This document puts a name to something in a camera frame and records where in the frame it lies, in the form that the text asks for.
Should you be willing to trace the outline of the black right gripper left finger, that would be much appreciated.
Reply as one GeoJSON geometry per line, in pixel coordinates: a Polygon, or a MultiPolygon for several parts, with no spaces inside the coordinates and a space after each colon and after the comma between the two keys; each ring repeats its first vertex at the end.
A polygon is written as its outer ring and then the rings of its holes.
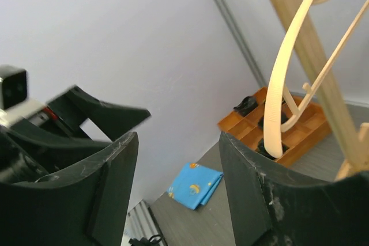
{"type": "Polygon", "coordinates": [[[138,144],[128,133],[35,183],[2,183],[1,244],[120,245],[138,144]]]}

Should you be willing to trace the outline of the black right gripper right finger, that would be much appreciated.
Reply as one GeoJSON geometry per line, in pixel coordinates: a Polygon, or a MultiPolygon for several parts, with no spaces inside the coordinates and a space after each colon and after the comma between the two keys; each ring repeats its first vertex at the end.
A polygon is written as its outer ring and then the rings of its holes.
{"type": "Polygon", "coordinates": [[[219,151],[236,245],[368,244],[368,172],[315,179],[227,133],[219,151]]]}

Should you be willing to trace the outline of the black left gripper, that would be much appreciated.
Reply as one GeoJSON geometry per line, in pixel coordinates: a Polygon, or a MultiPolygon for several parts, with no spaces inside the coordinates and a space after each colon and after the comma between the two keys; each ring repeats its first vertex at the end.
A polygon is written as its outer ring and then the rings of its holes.
{"type": "Polygon", "coordinates": [[[111,141],[150,117],[144,108],[107,103],[78,86],[11,127],[1,126],[1,182],[33,182],[110,145],[88,139],[80,125],[91,120],[111,141]]]}

